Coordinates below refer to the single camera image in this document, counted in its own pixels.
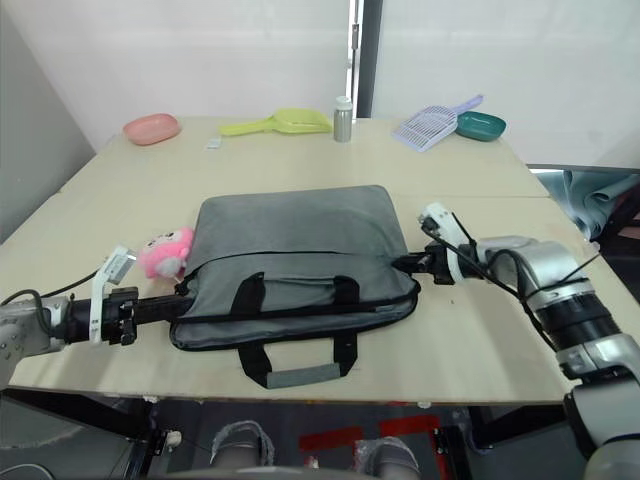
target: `wooden table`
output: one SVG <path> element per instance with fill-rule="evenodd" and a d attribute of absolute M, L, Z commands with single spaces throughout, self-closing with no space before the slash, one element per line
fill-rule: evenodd
<path fill-rule="evenodd" d="M 92 271 L 120 243 L 141 247 L 156 234 L 194 225 L 200 203 L 230 193 L 381 184 L 390 192 L 411 250 L 427 238 L 417 214 L 441 201 L 476 237 L 518 234 L 554 239 L 578 261 L 593 252 L 578 230 L 502 142 L 451 136 L 419 154 L 393 140 L 393 123 L 366 120 L 353 140 L 330 135 L 216 135 L 214 118 L 183 119 L 183 132 L 136 147 L 116 137 L 0 247 L 0 296 L 41 292 Z M 622 329 L 640 339 L 640 307 L 599 259 L 586 268 Z M 554 402 L 569 388 L 553 354 L 519 305 L 477 280 L 452 287 L 420 278 L 419 306 L 398 324 L 359 335 L 359 359 L 344 379 L 265 390 L 242 372 L 235 350 L 183 352 L 169 325 L 143 325 L 127 347 L 76 344 L 23 360 L 11 385 L 64 392 L 185 398 Z M 172 282 L 148 281 L 138 268 L 121 286 L 140 296 L 169 294 Z M 75 289 L 89 296 L 89 285 Z M 268 347 L 275 370 L 326 363 L 327 340 Z"/>

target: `litter scoop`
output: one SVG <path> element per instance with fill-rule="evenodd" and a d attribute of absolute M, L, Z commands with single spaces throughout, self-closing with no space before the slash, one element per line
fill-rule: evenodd
<path fill-rule="evenodd" d="M 308 108 L 281 108 L 272 116 L 250 123 L 223 125 L 218 128 L 221 135 L 245 135 L 247 133 L 322 133 L 331 131 L 329 119 L 322 113 Z"/>
<path fill-rule="evenodd" d="M 402 122 L 391 135 L 414 150 L 424 152 L 453 133 L 458 127 L 458 115 L 477 107 L 482 100 L 483 95 L 476 95 L 456 107 L 427 107 Z"/>

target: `white cap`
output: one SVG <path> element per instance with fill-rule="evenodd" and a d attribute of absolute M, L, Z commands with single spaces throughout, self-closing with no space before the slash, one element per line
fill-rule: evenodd
<path fill-rule="evenodd" d="M 336 110 L 353 110 L 353 104 L 349 97 L 338 97 L 336 98 Z"/>

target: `white wall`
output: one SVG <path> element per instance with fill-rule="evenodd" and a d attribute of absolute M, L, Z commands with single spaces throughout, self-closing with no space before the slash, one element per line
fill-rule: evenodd
<path fill-rule="evenodd" d="M 348 0 L 4 0 L 99 149 L 149 113 L 329 113 L 345 91 Z"/>
<path fill-rule="evenodd" d="M 527 163 L 640 168 L 640 2 L 389 0 L 373 116 L 484 93 Z"/>
<path fill-rule="evenodd" d="M 0 6 L 0 243 L 92 156 Z"/>

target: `red marking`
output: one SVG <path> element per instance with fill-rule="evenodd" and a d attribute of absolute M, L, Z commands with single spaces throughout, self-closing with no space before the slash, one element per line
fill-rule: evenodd
<path fill-rule="evenodd" d="M 303 452 L 315 450 L 328 450 L 337 447 L 355 448 L 355 443 L 362 440 L 364 434 L 360 427 L 347 427 L 340 430 L 304 435 L 298 439 L 298 448 Z"/>
<path fill-rule="evenodd" d="M 449 480 L 449 465 L 444 455 L 436 452 L 436 441 L 433 435 L 434 428 L 440 428 L 440 420 L 435 415 L 418 415 L 416 417 L 394 418 L 393 420 L 383 420 L 378 423 L 381 437 L 397 437 L 399 435 L 410 435 L 412 433 L 426 433 L 431 440 L 431 450 L 436 457 L 436 465 L 440 472 L 440 480 Z"/>

